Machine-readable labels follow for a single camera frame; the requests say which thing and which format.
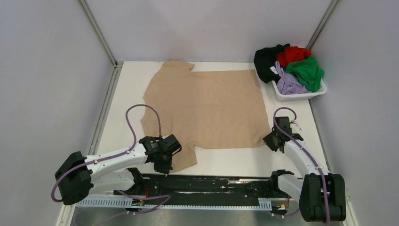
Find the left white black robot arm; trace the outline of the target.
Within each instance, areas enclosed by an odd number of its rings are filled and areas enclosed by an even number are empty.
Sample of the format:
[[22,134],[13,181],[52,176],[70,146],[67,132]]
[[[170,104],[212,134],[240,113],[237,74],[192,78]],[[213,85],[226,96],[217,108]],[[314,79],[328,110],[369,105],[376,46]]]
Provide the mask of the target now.
[[72,205],[105,191],[129,190],[140,194],[144,181],[130,167],[151,163],[155,172],[168,174],[173,169],[173,156],[181,149],[177,138],[169,135],[146,136],[132,146],[106,154],[84,156],[74,152],[56,171],[51,198],[54,202]]

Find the beige t-shirt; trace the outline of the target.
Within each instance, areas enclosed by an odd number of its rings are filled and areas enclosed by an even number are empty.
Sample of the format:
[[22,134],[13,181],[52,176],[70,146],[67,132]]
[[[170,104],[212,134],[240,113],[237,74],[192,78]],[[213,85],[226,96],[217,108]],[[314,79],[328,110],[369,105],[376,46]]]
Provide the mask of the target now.
[[173,172],[197,164],[195,147],[255,148],[270,133],[255,70],[196,72],[195,65],[168,60],[143,96],[146,136],[175,135],[182,145]]

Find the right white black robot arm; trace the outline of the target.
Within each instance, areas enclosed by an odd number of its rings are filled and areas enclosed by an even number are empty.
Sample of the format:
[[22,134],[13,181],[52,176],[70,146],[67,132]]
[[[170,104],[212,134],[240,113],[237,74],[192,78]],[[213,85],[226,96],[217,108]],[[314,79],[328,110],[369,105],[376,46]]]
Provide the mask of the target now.
[[263,138],[272,151],[280,151],[295,165],[301,178],[280,169],[272,172],[268,184],[274,196],[286,193],[299,204],[307,222],[340,222],[346,220],[345,181],[323,167],[308,151],[298,133],[293,133],[288,117],[275,117],[271,133]]

